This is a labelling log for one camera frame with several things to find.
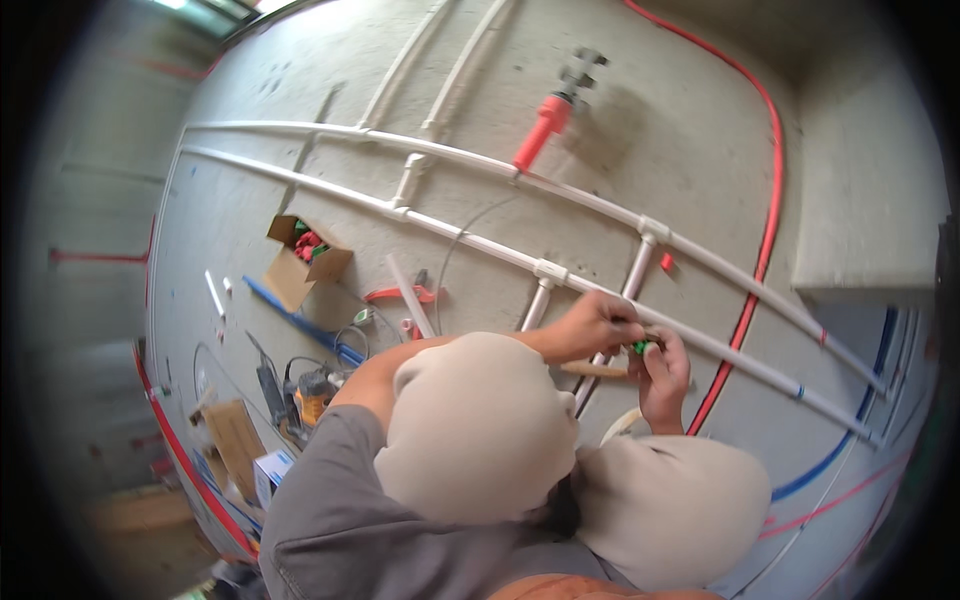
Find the white box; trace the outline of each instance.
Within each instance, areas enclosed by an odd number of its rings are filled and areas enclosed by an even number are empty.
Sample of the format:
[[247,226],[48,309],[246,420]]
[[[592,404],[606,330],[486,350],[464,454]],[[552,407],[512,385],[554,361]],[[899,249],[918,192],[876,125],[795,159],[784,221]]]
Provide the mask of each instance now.
[[260,508],[267,510],[277,486],[293,465],[294,459],[283,450],[276,450],[253,460],[253,481]]

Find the blue tool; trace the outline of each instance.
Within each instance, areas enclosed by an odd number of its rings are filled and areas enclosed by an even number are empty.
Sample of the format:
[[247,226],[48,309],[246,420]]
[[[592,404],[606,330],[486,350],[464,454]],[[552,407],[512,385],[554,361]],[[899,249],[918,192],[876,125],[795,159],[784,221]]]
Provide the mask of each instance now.
[[316,325],[310,323],[300,313],[288,313],[287,310],[283,308],[283,304],[280,304],[280,300],[277,300],[273,294],[268,292],[265,287],[253,280],[252,277],[244,275],[243,280],[247,283],[247,285],[250,286],[250,289],[252,289],[260,298],[264,299],[268,304],[270,304],[276,312],[283,315],[283,317],[286,318],[286,320],[289,321],[293,326],[320,342],[324,348],[330,350],[331,352],[336,352],[336,354],[340,356],[341,360],[343,360],[345,363],[351,367],[359,367],[360,363],[364,361],[363,354],[360,352],[356,351],[350,346],[347,346],[343,342],[335,343],[336,336],[333,333],[324,331],[323,329],[320,329]]

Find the gray shirt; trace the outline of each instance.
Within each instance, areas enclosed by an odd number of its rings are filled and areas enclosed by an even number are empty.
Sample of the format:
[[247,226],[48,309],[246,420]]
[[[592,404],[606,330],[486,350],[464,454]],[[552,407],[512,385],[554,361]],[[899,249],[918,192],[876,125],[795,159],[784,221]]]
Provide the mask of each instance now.
[[445,525],[384,495],[373,457],[386,443],[362,406],[328,410],[270,504],[260,567],[273,600],[484,598],[542,573],[633,586],[577,540],[522,523]]

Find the hand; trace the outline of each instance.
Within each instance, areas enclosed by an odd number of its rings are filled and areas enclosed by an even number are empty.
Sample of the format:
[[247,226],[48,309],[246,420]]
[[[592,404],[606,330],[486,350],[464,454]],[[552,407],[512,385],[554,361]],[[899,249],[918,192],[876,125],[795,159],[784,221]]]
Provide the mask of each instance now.
[[682,435],[681,408],[690,382],[690,359],[684,342],[672,329],[654,326],[663,343],[648,344],[643,356],[630,355],[627,374],[640,386],[640,412],[658,435]]
[[528,345],[550,364],[590,358],[597,352],[615,356],[621,347],[644,336],[629,301],[597,291],[583,294],[556,322],[529,333],[537,341]]

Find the concrete floor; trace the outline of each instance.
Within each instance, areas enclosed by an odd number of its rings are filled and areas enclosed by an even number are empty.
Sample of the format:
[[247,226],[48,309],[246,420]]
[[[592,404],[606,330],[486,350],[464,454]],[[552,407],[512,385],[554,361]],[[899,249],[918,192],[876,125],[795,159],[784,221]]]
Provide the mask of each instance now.
[[[288,119],[312,121],[332,86],[344,83],[327,122],[355,124],[396,53],[422,19],[430,2],[368,0],[334,2],[284,19],[227,52],[199,87],[187,121]],[[416,135],[440,86],[489,0],[458,3],[400,90],[381,130]],[[732,53],[766,85],[780,110],[786,137],[786,185],[780,232],[767,283],[797,304],[789,288],[800,207],[802,136],[792,87],[777,72],[733,41],[701,28],[701,35]],[[516,2],[499,39],[489,45],[483,68],[471,78],[450,122],[445,143],[509,161],[532,125],[536,107],[556,87],[561,64],[577,46],[601,50],[609,67],[596,74],[585,93],[588,112],[540,155],[536,170],[663,220],[677,232],[752,272],[771,185],[770,125],[753,87],[736,71],[697,46],[660,29],[616,2],[586,9],[572,0]],[[191,133],[189,143],[292,168],[302,137],[250,133]],[[374,195],[393,197],[405,156],[375,145],[321,141],[303,172]],[[231,385],[266,413],[254,368],[249,330],[278,363],[297,354],[331,357],[254,297],[241,276],[262,278],[277,244],[266,239],[285,186],[197,156],[183,156],[173,191],[162,213],[156,240],[156,268],[150,273],[154,382],[171,383],[175,393],[164,408],[178,435],[189,444],[181,415],[196,403],[196,362],[215,374],[222,395]],[[461,225],[483,207],[516,194],[509,204],[479,220],[471,230],[533,256],[543,256],[607,287],[623,285],[638,246],[635,232],[566,201],[519,193],[507,183],[437,163],[411,202],[417,211]],[[288,212],[332,229],[355,255],[341,279],[343,288],[363,295],[392,286],[384,255],[394,252],[412,275],[427,268],[439,274],[448,242],[413,226],[398,224],[334,199],[300,192]],[[648,271],[641,302],[729,339],[745,294],[699,265],[676,256],[668,275]],[[204,269],[233,282],[225,298],[225,339],[216,339],[218,319]],[[470,249],[458,249],[447,271],[444,332],[516,329],[536,288],[529,274]],[[575,300],[554,294],[545,320]],[[337,287],[317,289],[302,311],[336,330],[361,306]],[[873,364],[884,320],[883,307],[821,305],[816,316],[860,357]],[[407,316],[400,302],[384,303],[396,323]],[[894,334],[888,364],[897,356],[905,319]],[[396,343],[380,320],[370,328],[372,351]],[[921,327],[918,344],[924,340]],[[855,412],[864,386],[793,325],[767,308],[757,310],[744,351],[806,382]],[[909,380],[921,397],[932,366],[915,354]],[[228,377],[216,367],[223,365]],[[684,404],[689,423],[716,373],[718,361],[691,351],[693,385]],[[562,385],[572,385],[563,380]],[[636,390],[601,387],[582,418],[582,441],[597,442],[612,421],[636,404]],[[900,409],[898,422],[910,412]],[[875,411],[882,426],[889,409]],[[912,445],[922,416],[914,418],[897,447],[879,452],[858,444],[829,498],[851,488]],[[264,445],[280,447],[276,434],[257,420]],[[774,486],[810,469],[834,448],[843,430],[751,377],[734,372],[701,435],[742,447],[767,467]],[[836,465],[810,485],[774,504],[777,523],[808,512],[829,484]],[[752,592],[753,597],[804,598],[856,545],[896,474],[878,481],[827,515],[813,521],[780,567]],[[211,524],[214,543],[227,546]],[[787,542],[790,534],[759,542],[750,556],[713,588],[730,595],[753,577]]]

